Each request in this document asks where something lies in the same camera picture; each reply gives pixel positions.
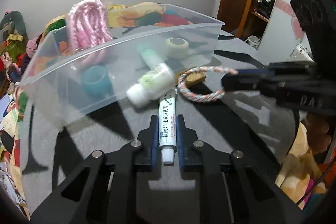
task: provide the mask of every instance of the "transparent plastic box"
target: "transparent plastic box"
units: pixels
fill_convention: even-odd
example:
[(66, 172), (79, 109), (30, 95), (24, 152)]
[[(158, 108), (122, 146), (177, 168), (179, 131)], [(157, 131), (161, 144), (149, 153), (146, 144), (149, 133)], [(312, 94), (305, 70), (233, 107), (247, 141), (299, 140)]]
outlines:
[[(113, 41), (73, 55), (60, 51), (60, 42), (68, 42), (67, 28), (51, 31), (39, 45), (21, 81), (35, 107), (47, 118), (65, 125), (126, 98), (127, 89), (150, 70), (140, 55), (144, 48), (153, 50), (175, 73), (208, 64), (224, 25), (217, 19), (170, 4), (113, 10), (109, 18), (134, 17), (137, 13), (143, 18), (158, 7), (161, 16), (175, 15), (186, 19), (188, 25), (141, 26), (138, 20), (140, 26), (114, 26), (110, 29)], [(185, 56), (177, 54), (175, 58), (168, 54), (170, 38), (188, 42)]]

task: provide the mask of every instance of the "white tape roll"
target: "white tape roll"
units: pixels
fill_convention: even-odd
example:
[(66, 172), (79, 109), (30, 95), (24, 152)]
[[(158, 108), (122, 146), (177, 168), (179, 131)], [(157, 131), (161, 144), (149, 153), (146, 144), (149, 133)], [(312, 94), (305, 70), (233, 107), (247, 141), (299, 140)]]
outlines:
[(168, 57), (181, 60), (185, 59), (188, 54), (189, 43), (182, 38), (169, 38), (166, 40), (166, 46)]

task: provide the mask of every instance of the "white cream tube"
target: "white cream tube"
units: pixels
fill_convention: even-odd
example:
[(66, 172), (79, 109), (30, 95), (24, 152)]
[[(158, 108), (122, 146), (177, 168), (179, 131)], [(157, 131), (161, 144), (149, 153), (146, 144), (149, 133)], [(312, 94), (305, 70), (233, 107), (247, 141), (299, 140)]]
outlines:
[(176, 150), (175, 94), (175, 90), (170, 90), (159, 102), (159, 147), (163, 164), (174, 163)]

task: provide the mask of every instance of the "pink knit hat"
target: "pink knit hat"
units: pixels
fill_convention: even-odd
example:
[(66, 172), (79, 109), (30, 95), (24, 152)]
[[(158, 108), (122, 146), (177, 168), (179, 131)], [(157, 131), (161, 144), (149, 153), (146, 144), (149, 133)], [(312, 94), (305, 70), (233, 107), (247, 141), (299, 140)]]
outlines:
[(36, 49), (37, 49), (37, 39), (39, 37), (35, 37), (34, 39), (30, 39), (28, 40), (27, 42), (27, 48), (26, 48), (26, 51), (27, 51), (27, 55), (32, 58), (34, 53), (36, 52)]

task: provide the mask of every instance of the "black gripper frame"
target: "black gripper frame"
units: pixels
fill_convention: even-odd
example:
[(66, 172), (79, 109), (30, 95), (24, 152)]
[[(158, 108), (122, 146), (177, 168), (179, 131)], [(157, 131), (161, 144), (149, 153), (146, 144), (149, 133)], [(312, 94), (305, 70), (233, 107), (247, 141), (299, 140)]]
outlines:
[(144, 223), (136, 213), (137, 172), (152, 171), (158, 129), (153, 115), (137, 141), (108, 154), (92, 152), (33, 212), (31, 223)]
[(323, 77), (317, 63), (295, 61), (238, 70), (237, 75), (225, 75), (221, 83), (225, 91), (259, 90), (274, 97), (278, 106), (335, 116), (336, 81)]
[(231, 154), (199, 141), (176, 120), (179, 162), (183, 172), (200, 172), (200, 223), (298, 224), (303, 213), (253, 160), (241, 151)]

